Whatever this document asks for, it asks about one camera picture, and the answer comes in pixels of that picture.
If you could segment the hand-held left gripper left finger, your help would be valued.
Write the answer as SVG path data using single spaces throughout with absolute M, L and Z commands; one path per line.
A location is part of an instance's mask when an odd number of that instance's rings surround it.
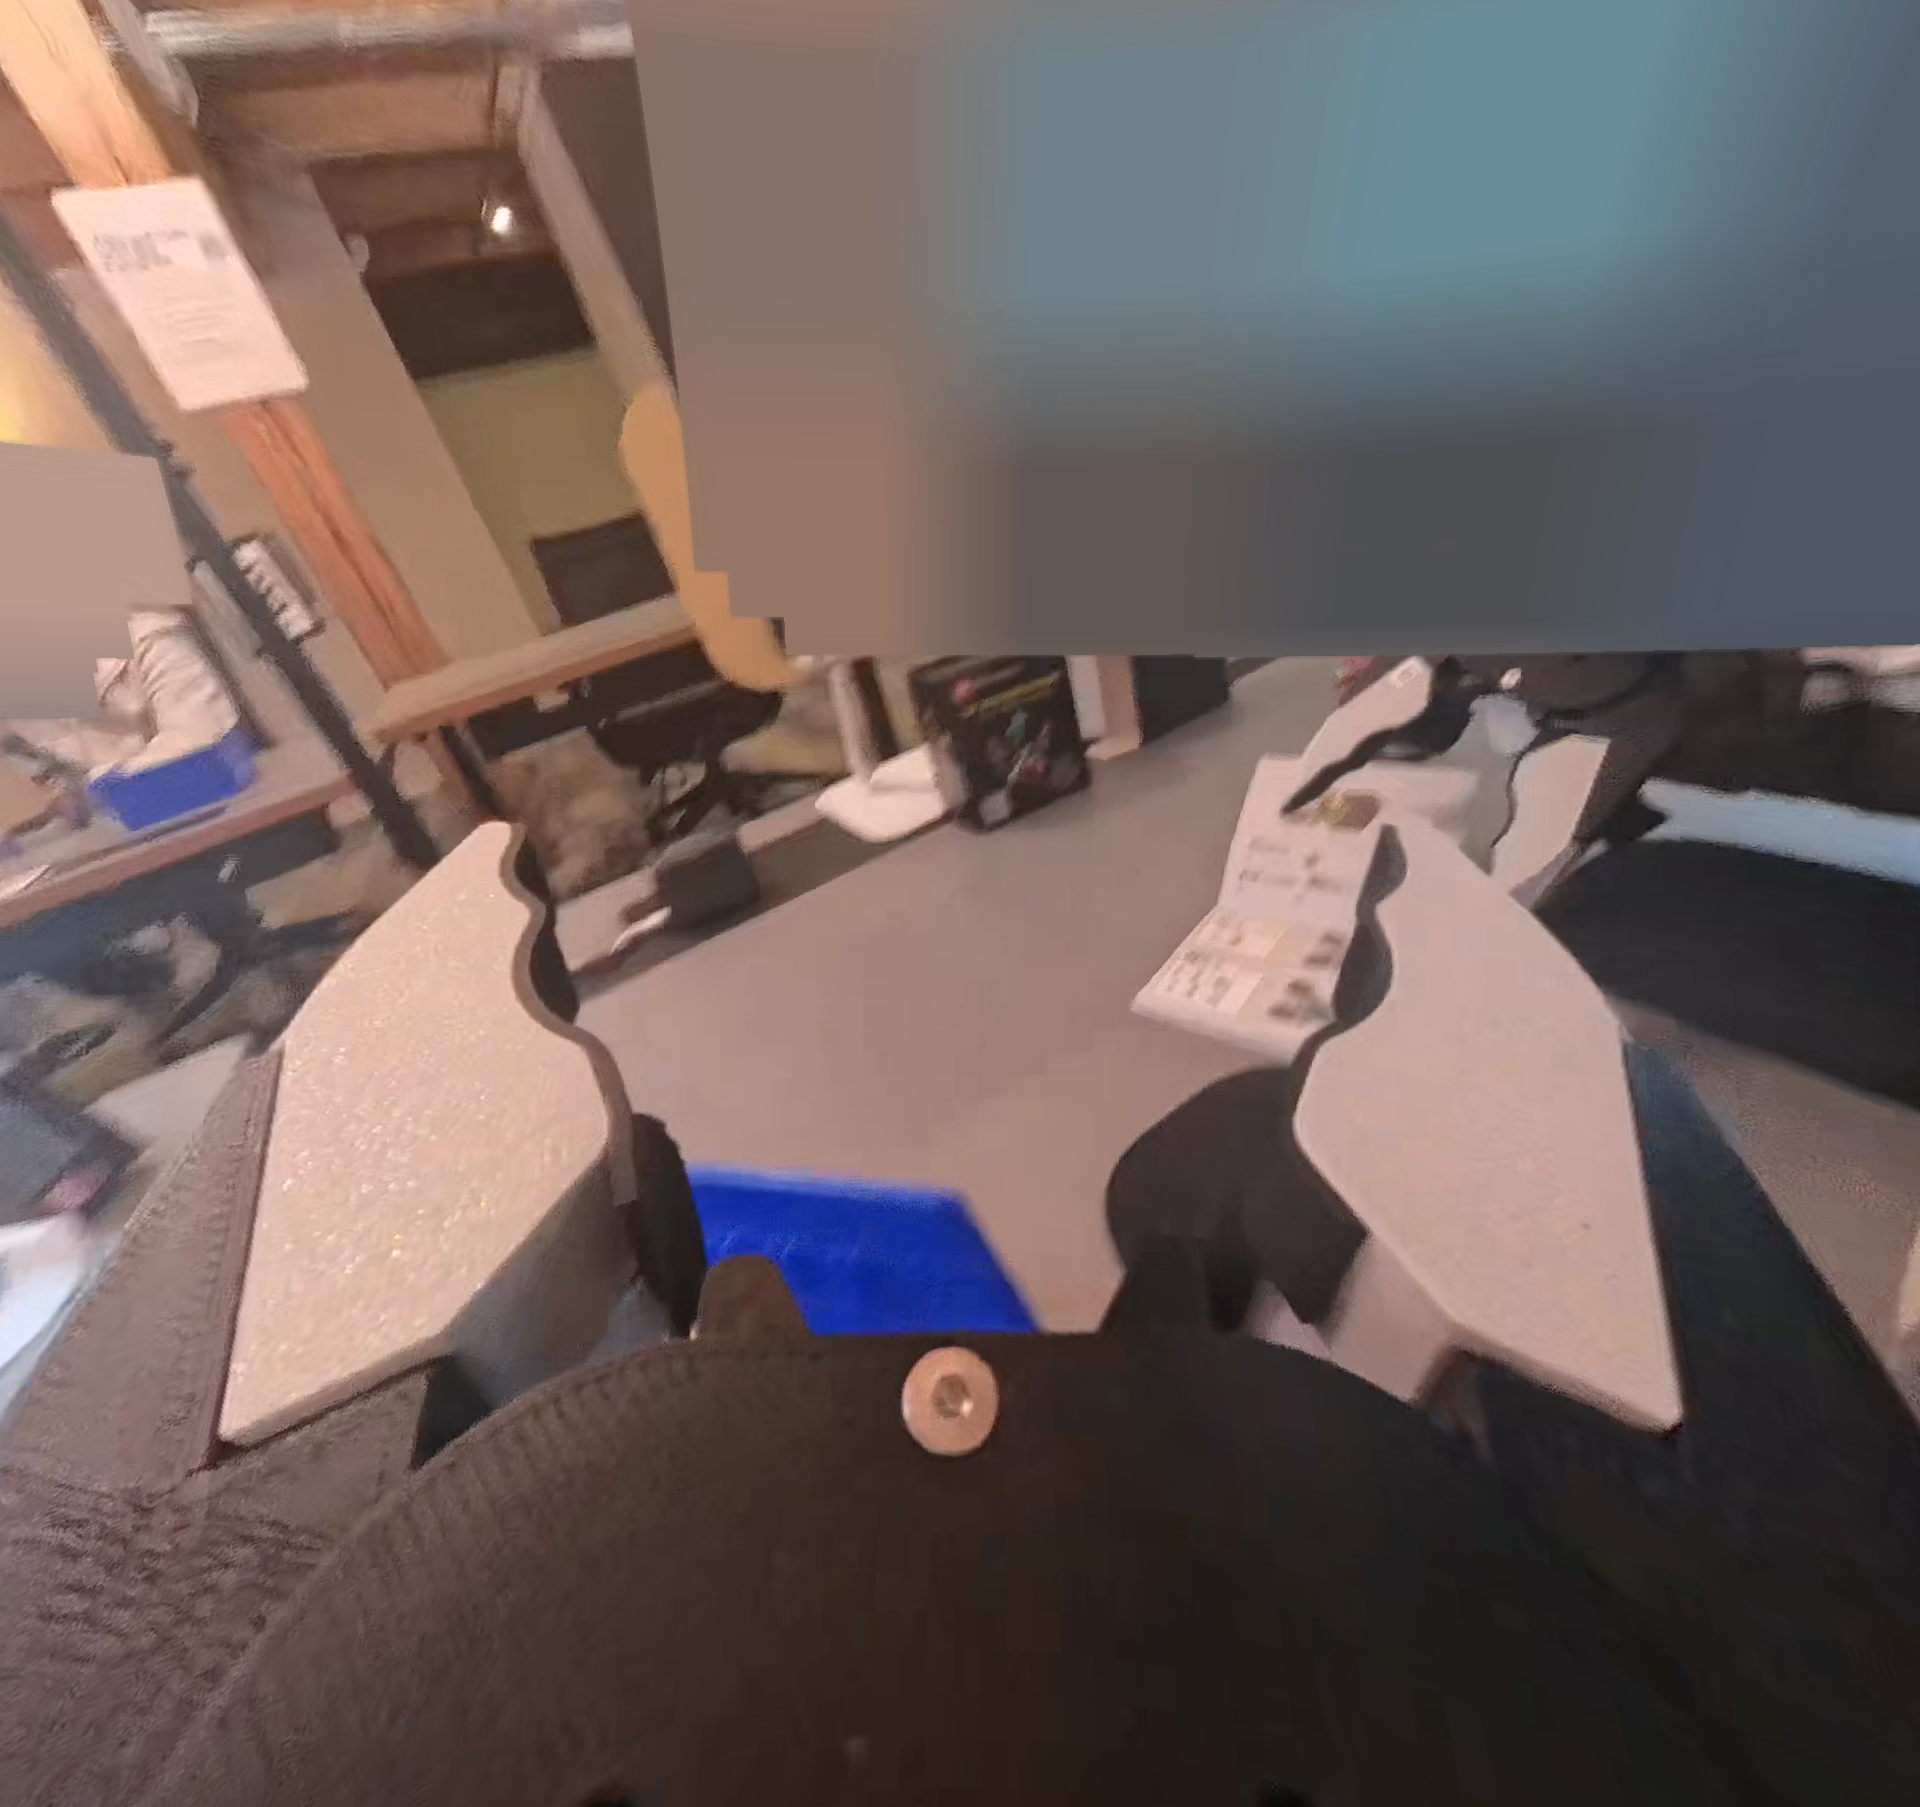
M 501 1408 L 586 1362 L 636 1279 L 628 1098 L 537 992 L 523 847 L 476 827 L 277 1040 L 229 1448 L 435 1367 Z

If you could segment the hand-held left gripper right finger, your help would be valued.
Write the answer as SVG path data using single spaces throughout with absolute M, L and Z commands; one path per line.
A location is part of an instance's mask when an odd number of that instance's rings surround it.
M 1364 1231 L 1331 1359 L 1405 1403 L 1493 1362 L 1665 1435 L 1685 1390 L 1623 1027 L 1434 829 L 1384 829 L 1382 862 L 1386 992 L 1315 1047 L 1290 1118 Z

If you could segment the grey desk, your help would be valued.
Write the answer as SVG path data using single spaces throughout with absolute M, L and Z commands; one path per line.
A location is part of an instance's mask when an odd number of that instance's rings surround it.
M 1096 1325 L 1108 1175 L 1241 1062 L 1131 999 L 1206 909 L 1254 765 L 1311 738 L 1333 682 L 1262 664 L 1055 811 L 921 836 L 706 940 L 609 955 L 640 883 L 566 904 L 581 1023 L 689 1159 L 956 1189 L 1042 1325 Z

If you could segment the paper instruction booklet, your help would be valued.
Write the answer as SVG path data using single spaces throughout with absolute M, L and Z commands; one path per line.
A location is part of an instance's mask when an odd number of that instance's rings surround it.
M 1384 833 L 1372 787 L 1299 802 L 1299 765 L 1262 758 L 1212 909 L 1134 996 L 1140 1020 L 1290 1064 L 1334 1025 L 1339 977 Z

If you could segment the small black device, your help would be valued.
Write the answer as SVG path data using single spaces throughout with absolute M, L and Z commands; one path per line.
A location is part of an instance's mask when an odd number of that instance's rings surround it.
M 736 830 L 687 836 L 659 853 L 652 883 L 622 911 L 605 954 L 624 955 L 659 932 L 706 932 L 759 904 L 763 883 Z

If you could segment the wooden work table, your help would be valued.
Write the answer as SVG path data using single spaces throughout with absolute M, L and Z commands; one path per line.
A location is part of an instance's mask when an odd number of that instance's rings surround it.
M 32 844 L 3 861 L 2 931 L 70 909 L 207 853 L 224 853 L 306 816 L 326 819 L 351 793 L 348 768 L 321 743 L 286 743 L 256 758 L 251 786 L 224 804 L 152 829 L 127 830 L 96 819 L 83 829 Z

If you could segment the small blue bin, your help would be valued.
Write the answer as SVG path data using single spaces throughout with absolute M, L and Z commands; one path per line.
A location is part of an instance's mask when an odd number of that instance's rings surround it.
M 258 774 L 260 748 L 243 729 L 152 765 L 116 765 L 88 782 L 91 814 L 129 836 L 179 827 L 224 811 Z

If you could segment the large blue plastic bin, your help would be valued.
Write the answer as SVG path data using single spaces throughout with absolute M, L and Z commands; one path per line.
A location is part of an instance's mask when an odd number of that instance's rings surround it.
M 707 1260 L 773 1261 L 818 1335 L 1036 1329 L 960 1193 L 721 1165 L 687 1176 Z

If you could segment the black office chair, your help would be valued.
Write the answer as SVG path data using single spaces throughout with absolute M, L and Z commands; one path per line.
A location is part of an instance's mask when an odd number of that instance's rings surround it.
M 719 816 L 752 821 L 778 804 L 780 774 L 733 768 L 727 751 L 777 723 L 782 691 L 733 684 L 697 643 L 591 675 L 574 685 L 574 700 L 596 748 L 652 792 L 654 847 L 676 845 Z

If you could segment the black toy brick box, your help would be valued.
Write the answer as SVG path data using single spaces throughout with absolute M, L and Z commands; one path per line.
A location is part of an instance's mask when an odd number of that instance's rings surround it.
M 906 682 L 958 827 L 991 836 L 1091 787 L 1067 658 L 942 658 Z

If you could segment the white sign stand base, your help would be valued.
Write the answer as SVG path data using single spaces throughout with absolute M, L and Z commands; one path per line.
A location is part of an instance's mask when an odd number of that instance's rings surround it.
M 930 749 L 902 746 L 871 660 L 822 663 L 848 773 L 814 804 L 822 822 L 865 845 L 893 845 L 948 819 Z

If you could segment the black metal rack pole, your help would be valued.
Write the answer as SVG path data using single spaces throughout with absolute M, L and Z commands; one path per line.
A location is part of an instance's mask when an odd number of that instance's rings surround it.
M 411 869 L 422 873 L 431 869 L 439 861 L 439 850 L 427 827 L 418 821 L 390 770 L 367 751 L 346 706 L 339 703 L 304 652 L 284 634 L 269 604 L 251 589 L 251 583 L 243 580 L 227 537 L 203 511 L 187 469 L 179 463 L 175 449 L 150 429 L 127 388 L 83 331 L 73 306 L 43 273 L 9 215 L 2 216 L 2 270 L 19 306 L 25 309 L 52 359 L 58 361 L 63 376 L 108 438 L 108 446 L 120 455 L 150 458 L 157 465 L 187 564 L 203 568 L 227 594 L 260 656 L 278 675 L 335 761 L 348 770 L 353 792 L 369 807 L 388 845 Z

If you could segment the white paper notice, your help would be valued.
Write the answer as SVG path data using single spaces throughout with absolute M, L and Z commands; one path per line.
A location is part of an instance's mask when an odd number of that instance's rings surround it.
M 306 394 L 304 362 L 203 181 L 60 188 L 49 207 L 180 412 Z

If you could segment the wooden post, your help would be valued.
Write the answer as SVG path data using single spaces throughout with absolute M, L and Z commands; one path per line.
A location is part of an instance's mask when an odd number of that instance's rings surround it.
M 85 0 L 2 0 L 3 83 L 83 188 L 200 180 L 119 73 Z M 382 688 L 444 667 L 445 652 L 296 396 L 220 409 L 322 594 Z

